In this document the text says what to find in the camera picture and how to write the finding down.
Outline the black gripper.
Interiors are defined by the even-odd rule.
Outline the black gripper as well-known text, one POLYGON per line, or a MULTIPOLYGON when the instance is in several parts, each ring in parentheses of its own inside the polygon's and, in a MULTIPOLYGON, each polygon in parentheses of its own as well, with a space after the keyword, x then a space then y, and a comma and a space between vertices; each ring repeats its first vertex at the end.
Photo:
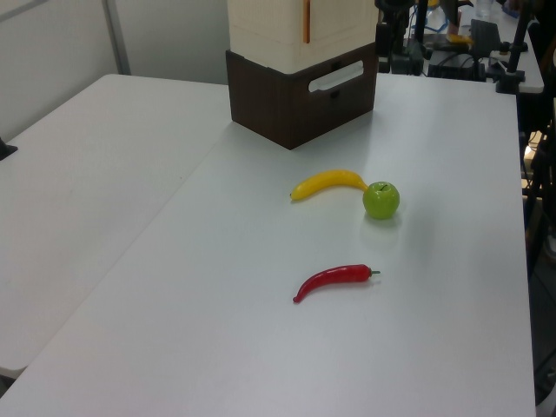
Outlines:
POLYGON ((409 22, 412 0, 375 0, 379 10, 379 23, 376 27, 375 55, 379 72, 389 71, 389 24, 392 24, 391 55, 402 55, 405 48, 405 35, 409 22))

